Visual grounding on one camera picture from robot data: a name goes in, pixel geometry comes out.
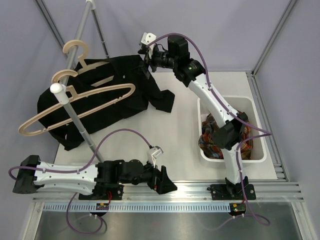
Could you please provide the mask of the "black shirt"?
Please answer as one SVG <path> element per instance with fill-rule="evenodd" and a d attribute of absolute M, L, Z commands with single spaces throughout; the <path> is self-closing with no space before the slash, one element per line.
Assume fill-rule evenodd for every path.
<path fill-rule="evenodd" d="M 98 62 L 107 62 L 107 64 L 81 73 L 76 77 L 70 76 L 67 85 L 73 86 L 77 94 L 119 84 L 130 83 L 135 85 L 135 91 L 131 96 L 80 119 L 89 134 L 93 134 L 122 119 L 127 119 L 147 110 L 149 103 L 156 110 L 171 113 L 175 94 L 168 89 L 160 90 L 152 75 L 146 77 L 141 66 L 141 63 L 143 63 L 141 56 L 125 55 L 109 59 L 85 59 L 85 62 L 87 65 Z M 109 82 L 98 83 L 109 77 L 113 77 Z M 123 96 L 129 90 L 129 88 L 126 88 L 94 94 L 72 102 L 71 106 L 77 115 L 79 115 Z M 57 103 L 58 100 L 48 88 L 38 98 L 37 112 L 41 113 Z M 47 128 L 68 118 L 70 118 L 69 115 L 61 107 L 42 117 L 39 122 Z M 49 133 L 64 146 L 66 151 L 77 148 L 84 142 L 82 135 L 73 122 L 55 128 L 49 131 Z"/>

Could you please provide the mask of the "plaid shirt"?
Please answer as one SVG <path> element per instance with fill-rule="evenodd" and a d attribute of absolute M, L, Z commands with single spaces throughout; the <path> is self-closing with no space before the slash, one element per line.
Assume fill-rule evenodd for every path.
<path fill-rule="evenodd" d="M 233 145 L 252 137 L 252 129 L 238 120 L 219 127 L 210 113 L 201 123 L 198 146 L 209 159 L 223 159 L 222 150 L 230 150 Z"/>

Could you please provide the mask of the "beige hanger of black shirt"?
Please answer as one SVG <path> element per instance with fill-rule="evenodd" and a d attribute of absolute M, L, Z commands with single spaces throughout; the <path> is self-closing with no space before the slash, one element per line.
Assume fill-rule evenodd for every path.
<path fill-rule="evenodd" d="M 63 48 L 62 48 L 62 52 L 63 53 L 69 53 L 71 51 L 72 47 L 81 47 L 83 49 L 82 54 L 80 54 L 77 58 L 78 58 L 78 62 L 80 63 L 80 69 L 77 70 L 78 75 L 80 74 L 84 74 L 87 73 L 89 74 L 90 77 L 93 76 L 93 70 L 97 70 L 99 67 L 102 67 L 104 65 L 107 65 L 109 62 L 107 61 L 101 61 L 98 60 L 95 63 L 91 63 L 91 64 L 87 64 L 85 62 L 86 57 L 89 54 L 89 47 L 88 45 L 82 41 L 82 40 L 78 40 L 78 39 L 73 39 L 68 41 L 67 43 L 64 44 Z M 114 76 L 108 76 L 106 78 L 102 78 L 100 80 L 91 80 L 91 84 L 90 86 L 92 87 L 100 87 L 106 83 L 111 82 L 114 79 Z"/>

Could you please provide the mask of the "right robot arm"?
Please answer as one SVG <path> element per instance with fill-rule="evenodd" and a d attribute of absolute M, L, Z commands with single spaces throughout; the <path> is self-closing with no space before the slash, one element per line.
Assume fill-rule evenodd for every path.
<path fill-rule="evenodd" d="M 243 199 L 248 178 L 243 174 L 240 157 L 242 134 L 248 116 L 230 106 L 213 86 L 205 62 L 191 58 L 189 38 L 178 33 L 166 34 L 165 38 L 167 50 L 160 51 L 156 35 L 147 32 L 142 35 L 139 54 L 144 55 L 143 71 L 147 74 L 157 68 L 171 69 L 174 76 L 206 105 L 218 126 L 212 140 L 221 149 L 226 167 L 225 183 L 218 185 L 218 189 L 225 191 L 232 199 Z"/>

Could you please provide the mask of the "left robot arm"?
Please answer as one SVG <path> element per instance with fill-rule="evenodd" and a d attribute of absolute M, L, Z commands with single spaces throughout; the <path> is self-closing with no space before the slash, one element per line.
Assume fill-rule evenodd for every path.
<path fill-rule="evenodd" d="M 176 191 L 167 169 L 130 161 L 106 160 L 88 166 L 57 165 L 44 162 L 38 155 L 30 155 L 16 167 L 18 170 L 13 193 L 34 194 L 39 189 L 63 191 L 93 196 L 100 200 L 122 184 L 146 183 L 159 195 Z"/>

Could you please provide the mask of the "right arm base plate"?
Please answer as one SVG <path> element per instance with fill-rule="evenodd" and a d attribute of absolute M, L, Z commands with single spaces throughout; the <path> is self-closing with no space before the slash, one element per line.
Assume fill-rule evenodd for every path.
<path fill-rule="evenodd" d="M 245 185 L 244 193 L 240 183 L 235 186 L 232 184 L 212 184 L 207 190 L 210 190 L 212 200 L 243 200 L 244 193 L 247 200 L 257 199 L 253 184 Z"/>

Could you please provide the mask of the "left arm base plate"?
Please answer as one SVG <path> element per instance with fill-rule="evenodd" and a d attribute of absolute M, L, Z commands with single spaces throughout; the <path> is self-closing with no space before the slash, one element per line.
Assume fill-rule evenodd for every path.
<path fill-rule="evenodd" d="M 122 184 L 118 184 L 115 187 L 96 186 L 91 195 L 79 194 L 78 199 L 82 201 L 122 200 L 123 188 Z"/>

